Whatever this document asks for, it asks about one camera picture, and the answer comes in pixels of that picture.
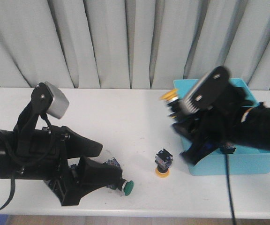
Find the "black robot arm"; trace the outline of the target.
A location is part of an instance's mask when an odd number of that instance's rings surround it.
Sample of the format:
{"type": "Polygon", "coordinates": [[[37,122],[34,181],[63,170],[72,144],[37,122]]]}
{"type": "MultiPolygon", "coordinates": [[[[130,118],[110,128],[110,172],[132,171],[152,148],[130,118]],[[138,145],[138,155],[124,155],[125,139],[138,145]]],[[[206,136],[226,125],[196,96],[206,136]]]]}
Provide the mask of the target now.
{"type": "Polygon", "coordinates": [[[172,125],[192,144],[182,153],[191,165],[226,143],[270,151],[270,108],[253,107],[243,88],[229,83],[210,109],[186,116],[172,125]]]}
{"type": "MultiPolygon", "coordinates": [[[[23,174],[16,174],[17,179],[45,181],[63,206],[78,205],[81,198],[102,187],[123,190],[126,180],[120,167],[92,160],[99,156],[102,144],[65,126],[54,126],[54,132],[53,150],[39,164],[25,168],[23,174]]],[[[9,179],[12,172],[20,168],[0,139],[0,179],[9,179]]]]}

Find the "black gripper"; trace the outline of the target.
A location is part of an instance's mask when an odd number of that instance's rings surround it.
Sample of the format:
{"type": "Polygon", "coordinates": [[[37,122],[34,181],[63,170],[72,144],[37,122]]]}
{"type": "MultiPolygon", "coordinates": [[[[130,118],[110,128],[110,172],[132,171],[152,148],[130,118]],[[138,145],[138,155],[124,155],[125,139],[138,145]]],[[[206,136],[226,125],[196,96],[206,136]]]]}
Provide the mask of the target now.
{"type": "Polygon", "coordinates": [[[16,135],[18,141],[14,155],[21,168],[17,178],[46,180],[46,185],[62,206],[78,205],[85,195],[122,179],[121,168],[89,159],[100,155],[101,143],[85,138],[66,126],[53,126],[51,130],[44,127],[26,134],[27,137],[16,135]],[[79,183],[75,183],[69,165],[61,161],[79,157],[79,183]]]}
{"type": "MultiPolygon", "coordinates": [[[[174,80],[174,87],[177,89],[178,97],[181,99],[197,84],[196,79],[186,79],[186,80],[174,80]]],[[[255,106],[255,97],[249,90],[248,86],[242,79],[230,79],[229,83],[236,87],[241,88],[245,92],[245,100],[250,103],[250,105],[244,105],[245,109],[255,106]]],[[[223,118],[223,115],[218,111],[218,109],[211,109],[209,113],[217,114],[215,121],[218,121],[218,116],[223,118]]],[[[183,151],[180,153],[180,157],[189,165],[196,165],[203,158],[207,157],[209,154],[214,152],[216,149],[222,146],[222,142],[210,138],[195,139],[200,131],[195,122],[185,121],[182,123],[173,123],[172,128],[174,131],[181,135],[183,151]]]]}

